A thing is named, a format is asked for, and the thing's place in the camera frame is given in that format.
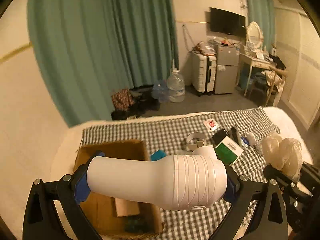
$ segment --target mirror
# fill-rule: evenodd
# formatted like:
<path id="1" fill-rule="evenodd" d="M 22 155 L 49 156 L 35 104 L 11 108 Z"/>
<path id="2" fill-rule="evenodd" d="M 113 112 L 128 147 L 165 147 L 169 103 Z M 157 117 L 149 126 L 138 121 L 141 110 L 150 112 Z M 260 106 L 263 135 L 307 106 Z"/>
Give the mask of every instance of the mirror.
<path id="1" fill-rule="evenodd" d="M 262 45 L 263 36 L 259 25 L 251 22 L 247 30 L 247 41 L 252 42 L 254 49 L 258 49 Z"/>

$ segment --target barcode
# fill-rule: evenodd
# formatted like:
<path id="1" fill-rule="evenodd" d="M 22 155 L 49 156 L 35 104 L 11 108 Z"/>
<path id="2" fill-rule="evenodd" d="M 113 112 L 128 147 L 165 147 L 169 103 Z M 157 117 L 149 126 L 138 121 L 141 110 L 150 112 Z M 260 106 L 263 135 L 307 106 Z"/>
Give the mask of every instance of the barcode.
<path id="1" fill-rule="evenodd" d="M 237 150 L 237 148 L 236 148 L 236 147 L 234 147 L 231 143 L 228 143 L 228 146 L 229 146 L 231 149 L 233 149 L 234 151 L 236 151 L 236 150 Z"/>

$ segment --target white mirror frame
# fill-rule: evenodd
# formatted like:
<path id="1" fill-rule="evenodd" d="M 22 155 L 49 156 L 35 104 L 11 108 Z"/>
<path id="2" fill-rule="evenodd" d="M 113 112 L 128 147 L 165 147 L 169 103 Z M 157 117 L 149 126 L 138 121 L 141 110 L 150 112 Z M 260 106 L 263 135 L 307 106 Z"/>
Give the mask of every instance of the white mirror frame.
<path id="1" fill-rule="evenodd" d="M 259 25 L 258 25 L 256 22 L 250 22 L 250 24 L 249 24 L 249 26 L 248 26 L 248 28 L 247 28 L 247 41 L 251 42 L 251 41 L 250 41 L 250 38 L 249 38 L 249 37 L 250 37 L 250 36 L 249 36 L 249 30 L 250 30 L 250 28 L 252 28 L 252 27 L 256 27 L 256 28 L 258 29 L 258 31 L 259 31 L 259 42 L 258 42 L 258 44 L 255 44 L 255 45 L 254 45 L 254 48 L 255 48 L 255 49 L 258 49 L 258 48 L 262 45 L 262 43 L 263 43 L 263 34 L 262 34 L 262 31 L 261 31 Z"/>

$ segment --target white bed sheet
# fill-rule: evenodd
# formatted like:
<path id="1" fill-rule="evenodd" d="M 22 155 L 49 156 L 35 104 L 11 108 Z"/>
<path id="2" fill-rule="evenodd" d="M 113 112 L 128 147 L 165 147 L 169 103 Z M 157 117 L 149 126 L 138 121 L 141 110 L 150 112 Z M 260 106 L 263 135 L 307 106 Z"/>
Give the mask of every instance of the white bed sheet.
<path id="1" fill-rule="evenodd" d="M 292 119 L 282 109 L 279 109 L 277 107 L 265 107 L 264 111 L 266 112 L 270 120 L 279 127 L 281 134 L 284 137 L 295 138 L 301 142 L 303 161 L 313 164 L 311 155 Z M 123 123 L 123 122 L 145 122 L 145 121 L 167 120 L 167 119 L 194 116 L 199 114 L 205 114 L 205 113 L 192 113 L 192 114 L 172 115 L 172 116 L 156 116 L 156 117 L 140 118 L 140 119 L 134 119 L 134 120 L 127 120 L 127 121 L 92 121 L 92 122 L 86 122 L 81 125 L 72 127 L 69 129 L 67 135 L 65 136 L 63 143 L 59 147 L 58 152 L 55 156 L 55 159 L 52 163 L 50 180 L 51 181 L 59 180 L 65 174 L 72 174 L 73 166 L 77 156 L 76 151 L 78 150 L 80 145 L 80 141 L 82 138 L 82 131 L 86 127 L 90 127 L 92 125 L 110 124 L 115 122 Z M 64 215 L 60 202 L 56 201 L 55 203 L 56 203 L 59 217 L 66 230 L 66 233 L 70 238 L 76 239 L 76 236 L 74 235 Z M 236 238 L 242 236 L 244 231 L 245 231 L 245 228 L 241 228 L 237 233 Z"/>

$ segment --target black tv screen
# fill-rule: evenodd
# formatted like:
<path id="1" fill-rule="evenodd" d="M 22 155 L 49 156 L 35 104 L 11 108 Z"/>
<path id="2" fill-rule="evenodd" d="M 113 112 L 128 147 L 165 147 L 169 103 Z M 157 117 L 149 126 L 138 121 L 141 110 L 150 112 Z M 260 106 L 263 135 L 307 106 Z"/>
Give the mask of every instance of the black tv screen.
<path id="1" fill-rule="evenodd" d="M 210 8 L 210 31 L 245 38 L 245 17 L 225 10 Z"/>

